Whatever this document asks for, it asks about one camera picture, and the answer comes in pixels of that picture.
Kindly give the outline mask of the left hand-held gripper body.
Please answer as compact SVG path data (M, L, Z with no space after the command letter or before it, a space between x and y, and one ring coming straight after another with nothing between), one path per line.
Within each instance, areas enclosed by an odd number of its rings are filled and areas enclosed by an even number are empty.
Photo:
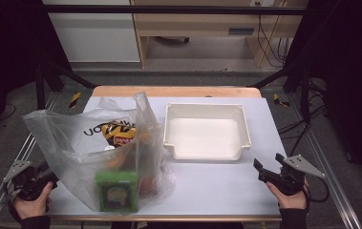
M15 160L4 177L4 182L11 182L13 191L17 195L26 200L31 201L37 199L48 181L45 179L47 174L53 173L51 169L39 175L37 167L30 161Z

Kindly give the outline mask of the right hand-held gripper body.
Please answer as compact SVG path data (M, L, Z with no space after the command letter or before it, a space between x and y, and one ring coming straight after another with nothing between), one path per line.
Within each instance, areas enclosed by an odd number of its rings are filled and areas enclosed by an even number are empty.
M279 180L274 184L286 196L300 192L305 184L305 176L325 178L326 175L304 159L301 155L285 157L286 169L280 168Z

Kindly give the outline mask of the clear plastic bag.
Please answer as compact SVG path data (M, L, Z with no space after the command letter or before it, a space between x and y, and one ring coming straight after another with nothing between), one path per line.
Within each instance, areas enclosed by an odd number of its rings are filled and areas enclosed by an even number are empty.
M68 191L89 209L99 210L95 175L99 171L132 171L141 177L156 177L159 193L143 198L138 194L138 209L169 195L175 186L171 166L166 161L163 129L156 119L146 93L134 95L134 109L122 109L113 99L103 98L96 109L75 115L63 115L48 110L24 116L24 122L43 152L51 170ZM101 126L119 122L135 127L131 142L121 147L128 151L131 167L111 170L104 166L105 148L111 146L101 132Z

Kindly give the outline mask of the green snack packet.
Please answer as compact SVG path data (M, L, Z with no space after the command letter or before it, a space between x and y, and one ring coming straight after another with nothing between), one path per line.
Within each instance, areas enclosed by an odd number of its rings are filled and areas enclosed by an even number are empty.
M95 175L101 212L134 213L138 209L137 175L132 171L99 171Z

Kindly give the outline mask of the white plastic bin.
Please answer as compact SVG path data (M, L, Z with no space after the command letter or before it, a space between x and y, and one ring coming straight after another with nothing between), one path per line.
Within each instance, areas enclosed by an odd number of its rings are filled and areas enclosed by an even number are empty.
M163 145L177 160L237 161L252 146L244 107L168 103Z

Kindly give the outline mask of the black yellow chips bag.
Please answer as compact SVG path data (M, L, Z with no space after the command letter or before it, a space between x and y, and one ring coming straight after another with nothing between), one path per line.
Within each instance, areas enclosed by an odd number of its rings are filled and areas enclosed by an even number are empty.
M113 121L103 124L101 132L109 145L121 147L133 140L136 128Z

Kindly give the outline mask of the person's right hand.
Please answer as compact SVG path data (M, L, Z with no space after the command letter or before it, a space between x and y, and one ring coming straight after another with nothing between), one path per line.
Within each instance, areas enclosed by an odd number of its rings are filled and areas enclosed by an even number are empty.
M266 183L266 187L278 200L281 209L302 209L306 210L308 207L307 190L303 188L300 192L286 196L271 182Z

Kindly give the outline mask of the person's left hand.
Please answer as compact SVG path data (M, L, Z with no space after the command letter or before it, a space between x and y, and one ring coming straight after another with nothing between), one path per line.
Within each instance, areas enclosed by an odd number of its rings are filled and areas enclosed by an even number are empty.
M53 184L48 182L37 199L26 201L22 198L16 198L13 207L16 210L18 217L21 219L28 219L44 216L51 203L50 193L52 189Z

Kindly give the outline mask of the yellow black tape marker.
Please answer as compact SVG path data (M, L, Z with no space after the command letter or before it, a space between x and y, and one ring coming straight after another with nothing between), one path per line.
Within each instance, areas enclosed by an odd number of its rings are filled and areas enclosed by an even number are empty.
M76 105L78 99L80 98L80 96L81 96L81 92L77 92L77 93L75 93L73 95L71 103L69 105L69 108L74 108L75 107L75 105Z
M284 107L290 107L289 102L281 101L278 94L273 94L273 101L274 101L274 104L281 105Z

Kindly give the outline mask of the black curtain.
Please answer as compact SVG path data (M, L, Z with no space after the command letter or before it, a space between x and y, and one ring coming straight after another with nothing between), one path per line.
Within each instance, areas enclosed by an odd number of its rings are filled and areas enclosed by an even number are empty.
M0 115L8 93L33 82L39 65L71 68L42 5L43 0L0 0Z
M326 105L351 155L362 164L362 0L309 0L315 13L302 18L288 54L290 62L311 36L306 69L326 83Z

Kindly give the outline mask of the white cabinet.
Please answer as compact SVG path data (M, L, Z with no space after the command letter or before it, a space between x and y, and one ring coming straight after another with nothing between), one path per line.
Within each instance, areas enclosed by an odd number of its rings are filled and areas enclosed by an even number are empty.
M139 62L131 13L50 13L49 16L70 62Z

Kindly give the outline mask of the wooden desk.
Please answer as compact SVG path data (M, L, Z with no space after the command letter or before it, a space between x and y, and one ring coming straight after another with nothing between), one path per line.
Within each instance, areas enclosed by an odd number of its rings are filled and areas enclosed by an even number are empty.
M216 6L305 8L309 0L129 0L133 6ZM277 38L293 38L300 15L159 14L135 13L140 57L146 58L148 39L161 37L241 36L246 39L255 64L263 66L274 53Z

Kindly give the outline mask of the aluminium rail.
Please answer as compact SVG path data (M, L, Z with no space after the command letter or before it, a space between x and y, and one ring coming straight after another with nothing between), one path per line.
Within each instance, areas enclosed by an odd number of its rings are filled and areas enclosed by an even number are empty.
M0 213L4 208L4 177L15 160L27 160L34 148L34 139L22 116L37 108L36 96L10 93L0 117Z
M330 212L334 216L338 215L341 218L346 229L362 229L358 216L355 214L348 196L328 161L327 153L323 150L312 130L313 126L314 123L309 125L306 133L306 142L311 153L311 160L326 175L324 179L318 180L318 183L322 184L325 182L330 195L325 202L313 202L310 205L310 214L321 217Z

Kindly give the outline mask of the black frame strut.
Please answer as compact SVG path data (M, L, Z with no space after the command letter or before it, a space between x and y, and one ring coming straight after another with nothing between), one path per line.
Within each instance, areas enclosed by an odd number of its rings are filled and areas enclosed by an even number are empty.
M94 89L97 87L97 84L82 78L72 70L63 68L56 63L42 63L37 67L35 73L36 100L38 110L46 109L45 85L48 85L52 92L61 92L64 89L64 83L60 78L61 75L67 76L85 88Z
M286 76L283 89L286 93L293 93L298 86L300 90L300 115L306 123L310 121L309 114L309 73L305 63L295 61L285 65L280 71L273 73L271 76L250 85L250 88L261 89L265 85L275 81L276 79Z

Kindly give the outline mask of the black frame crossbar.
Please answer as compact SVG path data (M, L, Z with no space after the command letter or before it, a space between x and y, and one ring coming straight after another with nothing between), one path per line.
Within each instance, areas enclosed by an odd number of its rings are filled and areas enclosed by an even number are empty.
M305 15L303 8L209 7L209 6L106 6L106 5L44 5L54 13L161 13L161 14L247 14L247 15Z

